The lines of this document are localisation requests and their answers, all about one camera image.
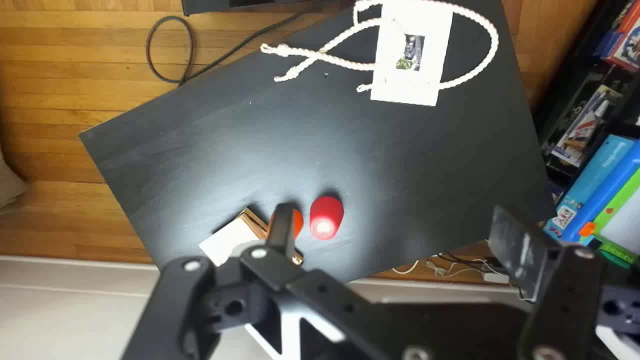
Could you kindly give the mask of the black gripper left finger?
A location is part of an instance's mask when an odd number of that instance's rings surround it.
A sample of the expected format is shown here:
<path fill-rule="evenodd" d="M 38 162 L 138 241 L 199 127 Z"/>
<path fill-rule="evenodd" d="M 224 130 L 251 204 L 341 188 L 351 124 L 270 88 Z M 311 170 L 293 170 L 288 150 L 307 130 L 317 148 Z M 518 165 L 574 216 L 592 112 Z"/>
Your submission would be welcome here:
<path fill-rule="evenodd" d="M 222 265 L 204 256 L 174 258 L 160 270 L 122 360 L 207 360 L 222 333 L 242 325 L 284 357 L 373 360 L 359 307 L 370 303 L 355 291 L 265 244 Z"/>

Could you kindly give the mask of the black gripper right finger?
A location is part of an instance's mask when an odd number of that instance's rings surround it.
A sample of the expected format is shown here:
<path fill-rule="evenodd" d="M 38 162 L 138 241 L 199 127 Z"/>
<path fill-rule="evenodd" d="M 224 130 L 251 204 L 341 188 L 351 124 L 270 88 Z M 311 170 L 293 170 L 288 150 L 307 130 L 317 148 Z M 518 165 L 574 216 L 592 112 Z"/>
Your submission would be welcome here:
<path fill-rule="evenodd" d="M 522 360 L 640 360 L 640 281 L 602 251 L 561 244 L 525 216 L 496 206 L 489 251 L 531 303 Z"/>

